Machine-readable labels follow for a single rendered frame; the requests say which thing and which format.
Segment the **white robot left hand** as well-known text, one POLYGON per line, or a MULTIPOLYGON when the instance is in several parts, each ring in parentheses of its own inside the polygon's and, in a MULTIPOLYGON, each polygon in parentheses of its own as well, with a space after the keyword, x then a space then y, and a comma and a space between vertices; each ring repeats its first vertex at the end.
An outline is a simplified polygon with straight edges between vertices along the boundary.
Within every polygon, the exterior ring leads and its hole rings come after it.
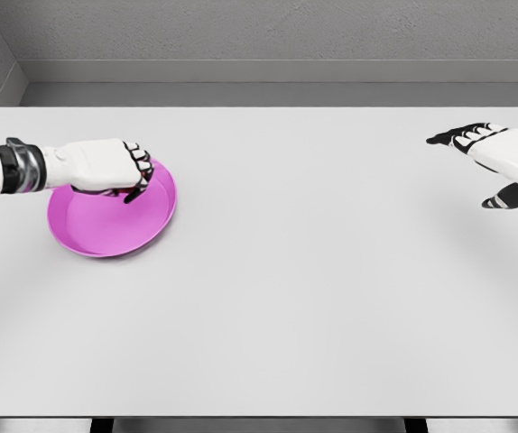
POLYGON ((123 203, 128 205, 147 190, 153 177, 150 153, 135 142, 74 142, 65 145, 64 151, 69 163, 69 184, 77 192, 123 196, 123 203))

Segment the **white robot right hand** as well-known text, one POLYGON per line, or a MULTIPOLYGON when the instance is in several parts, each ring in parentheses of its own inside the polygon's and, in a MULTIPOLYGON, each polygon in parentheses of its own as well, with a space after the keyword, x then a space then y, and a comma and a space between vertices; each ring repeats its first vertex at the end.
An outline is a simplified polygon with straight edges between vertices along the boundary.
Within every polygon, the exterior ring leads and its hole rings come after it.
POLYGON ((487 122, 466 124, 434 134, 426 139, 426 143, 456 149, 477 165, 510 181, 493 196, 484 199, 481 207, 518 208, 518 128, 487 122))

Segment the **pink round plate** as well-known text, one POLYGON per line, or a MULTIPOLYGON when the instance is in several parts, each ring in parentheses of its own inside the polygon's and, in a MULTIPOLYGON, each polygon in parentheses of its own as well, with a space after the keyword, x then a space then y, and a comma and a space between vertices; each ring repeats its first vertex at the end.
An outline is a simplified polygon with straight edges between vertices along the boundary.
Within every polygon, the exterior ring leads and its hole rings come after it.
POLYGON ((55 240, 73 253, 97 258, 125 255, 149 244, 169 224, 177 205, 171 172, 156 160, 153 167, 147 190, 130 204, 122 197, 56 188, 47 206, 55 240))

